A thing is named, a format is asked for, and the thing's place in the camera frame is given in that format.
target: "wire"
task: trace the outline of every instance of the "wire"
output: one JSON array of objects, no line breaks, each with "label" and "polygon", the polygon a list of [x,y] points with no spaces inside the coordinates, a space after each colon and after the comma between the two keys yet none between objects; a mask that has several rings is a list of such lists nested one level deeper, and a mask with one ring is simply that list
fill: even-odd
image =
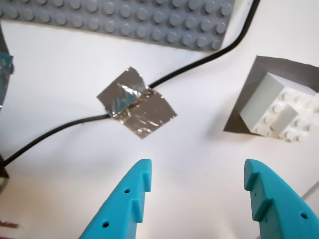
[{"label": "wire", "polygon": [[108,118],[110,118],[109,115],[88,117],[88,118],[84,118],[84,119],[75,120],[75,121],[72,121],[72,122],[69,122],[69,123],[65,123],[65,124],[63,124],[63,125],[61,125],[61,126],[59,126],[57,128],[54,128],[54,129],[50,130],[49,132],[47,132],[47,133],[41,135],[40,137],[36,138],[31,143],[27,144],[25,147],[20,149],[18,152],[14,153],[12,156],[10,156],[5,161],[1,162],[0,168],[6,167],[8,164],[10,164],[12,161],[14,161],[16,158],[18,158],[24,152],[26,152],[27,150],[29,150],[30,148],[35,146],[37,143],[40,143],[45,138],[48,138],[49,136],[51,136],[51,135],[53,135],[53,134],[65,129],[65,128],[68,128],[68,127],[71,127],[71,126],[74,126],[74,125],[80,124],[80,123],[86,123],[86,122],[91,122],[91,121],[96,121],[96,120],[104,120],[104,119],[108,119]]},{"label": "wire", "polygon": [[[200,59],[198,61],[195,61],[187,66],[184,66],[180,69],[177,69],[176,71],[173,71],[171,73],[169,73],[168,75],[158,79],[157,81],[153,82],[152,84],[149,85],[150,88],[155,88],[156,86],[168,81],[169,79],[177,76],[177,75],[180,75],[188,70],[191,70],[197,66],[200,66],[200,65],[203,65],[209,61],[212,61],[212,60],[215,60],[225,54],[227,54],[228,52],[230,52],[231,50],[233,50],[234,48],[236,48],[239,43],[244,39],[244,37],[246,36],[248,30],[249,30],[249,27],[253,21],[253,18],[254,18],[254,15],[256,13],[256,10],[258,8],[258,5],[259,5],[259,2],[260,0],[254,0],[251,8],[250,8],[250,11],[247,15],[247,18],[246,18],[246,21],[244,23],[244,26],[243,26],[243,29],[241,30],[239,36],[237,37],[237,39],[232,43],[230,44],[228,47],[210,55],[210,56],[207,56],[203,59]],[[20,149],[18,152],[16,152],[15,154],[13,154],[12,156],[10,156],[8,159],[6,159],[4,162],[1,162],[0,164],[0,168],[4,168],[6,167],[8,164],[10,164],[11,162],[13,162],[16,158],[18,158],[20,155],[22,155],[24,152],[26,152],[27,150],[29,150],[30,148],[32,148],[33,146],[35,146],[37,143],[41,142],[42,140],[44,140],[45,138],[65,129],[65,128],[68,128],[68,127],[71,127],[71,126],[74,126],[76,124],[80,124],[80,123],[86,123],[86,122],[91,122],[91,121],[95,121],[95,120],[103,120],[103,119],[108,119],[110,118],[109,115],[102,115],[102,116],[95,116],[95,117],[89,117],[89,118],[84,118],[84,119],[79,119],[79,120],[75,120],[75,121],[72,121],[72,122],[69,122],[69,123],[66,123],[64,125],[61,125],[43,135],[41,135],[40,137],[36,138],[34,141],[32,141],[31,143],[27,144],[25,147],[23,147],[22,149]]]}]

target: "gray lego baseplate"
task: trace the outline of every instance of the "gray lego baseplate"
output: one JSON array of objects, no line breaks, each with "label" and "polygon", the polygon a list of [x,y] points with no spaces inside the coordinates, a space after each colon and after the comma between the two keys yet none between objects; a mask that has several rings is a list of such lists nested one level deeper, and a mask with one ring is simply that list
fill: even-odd
[{"label": "gray lego baseplate", "polygon": [[235,0],[0,0],[2,19],[220,49]]}]

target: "hole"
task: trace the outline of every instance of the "hole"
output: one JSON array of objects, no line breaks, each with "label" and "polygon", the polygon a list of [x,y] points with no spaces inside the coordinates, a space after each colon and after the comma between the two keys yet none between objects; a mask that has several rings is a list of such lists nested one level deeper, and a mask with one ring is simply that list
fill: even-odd
[{"label": "hole", "polygon": [[103,228],[107,228],[107,227],[109,226],[109,224],[110,224],[109,222],[104,222],[104,223],[102,224],[102,227],[103,227]]},{"label": "hole", "polygon": [[301,213],[300,216],[302,216],[303,219],[308,219],[308,216],[305,213]]}]

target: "white lego brick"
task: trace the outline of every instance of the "white lego brick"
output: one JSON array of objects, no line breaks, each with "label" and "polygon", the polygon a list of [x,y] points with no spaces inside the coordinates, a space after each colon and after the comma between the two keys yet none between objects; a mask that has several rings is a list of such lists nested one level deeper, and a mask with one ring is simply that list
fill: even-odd
[{"label": "white lego brick", "polygon": [[271,125],[285,106],[297,109],[307,109],[308,105],[316,107],[315,103],[310,103],[316,102],[315,96],[317,92],[309,87],[267,73],[240,116],[252,133],[278,138]]},{"label": "white lego brick", "polygon": [[280,139],[302,142],[315,132],[317,125],[319,125],[319,120],[308,109],[297,110],[286,105],[271,128]]}]

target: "aluminum foil tape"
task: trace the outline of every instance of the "aluminum foil tape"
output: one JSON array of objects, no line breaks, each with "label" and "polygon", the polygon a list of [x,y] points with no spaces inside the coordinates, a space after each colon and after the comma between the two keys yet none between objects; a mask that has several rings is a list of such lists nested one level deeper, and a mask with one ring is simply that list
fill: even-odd
[{"label": "aluminum foil tape", "polygon": [[112,118],[140,138],[145,138],[176,117],[164,97],[146,86],[132,67],[116,78],[97,98]]},{"label": "aluminum foil tape", "polygon": [[12,57],[0,52],[0,111],[8,88],[11,69]]}]

